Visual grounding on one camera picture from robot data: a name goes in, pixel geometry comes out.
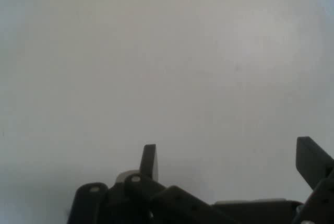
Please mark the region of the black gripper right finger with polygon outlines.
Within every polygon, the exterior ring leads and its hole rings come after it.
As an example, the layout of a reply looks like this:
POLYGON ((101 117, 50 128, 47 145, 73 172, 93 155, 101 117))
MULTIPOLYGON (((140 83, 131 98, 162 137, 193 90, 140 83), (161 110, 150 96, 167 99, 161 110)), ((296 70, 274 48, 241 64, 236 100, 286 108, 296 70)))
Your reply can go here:
POLYGON ((297 138, 295 164, 312 193, 293 223, 333 223, 333 158, 304 136, 297 138))

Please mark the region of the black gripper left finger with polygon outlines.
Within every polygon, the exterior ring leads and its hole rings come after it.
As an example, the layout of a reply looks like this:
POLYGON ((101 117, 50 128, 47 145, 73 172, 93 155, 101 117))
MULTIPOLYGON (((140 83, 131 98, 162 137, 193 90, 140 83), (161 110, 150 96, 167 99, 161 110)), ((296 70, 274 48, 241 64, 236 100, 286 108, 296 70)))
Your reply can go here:
POLYGON ((82 185, 68 223, 234 223, 228 215, 177 186, 158 182, 157 149, 145 145, 138 170, 122 173, 112 187, 82 185))

